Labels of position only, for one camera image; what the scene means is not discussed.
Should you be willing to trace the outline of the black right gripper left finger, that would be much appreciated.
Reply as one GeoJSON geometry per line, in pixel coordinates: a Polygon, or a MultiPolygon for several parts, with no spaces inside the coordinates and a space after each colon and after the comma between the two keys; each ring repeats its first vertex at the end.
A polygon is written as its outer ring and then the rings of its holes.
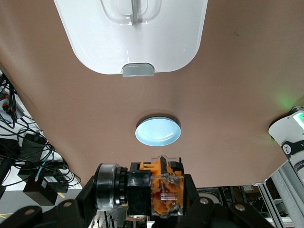
{"type": "Polygon", "coordinates": [[[74,199],[64,200],[43,212],[39,206],[26,206],[3,221],[2,228],[87,228],[96,215],[96,176],[74,199]]]}

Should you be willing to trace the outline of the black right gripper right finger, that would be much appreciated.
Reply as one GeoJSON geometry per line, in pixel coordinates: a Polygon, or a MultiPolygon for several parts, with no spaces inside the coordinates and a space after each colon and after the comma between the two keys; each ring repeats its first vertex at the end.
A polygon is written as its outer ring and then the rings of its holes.
{"type": "Polygon", "coordinates": [[[189,174],[184,175],[186,212],[181,217],[157,218],[157,228],[272,228],[254,207],[235,202],[223,207],[208,197],[200,197],[189,174]]]}

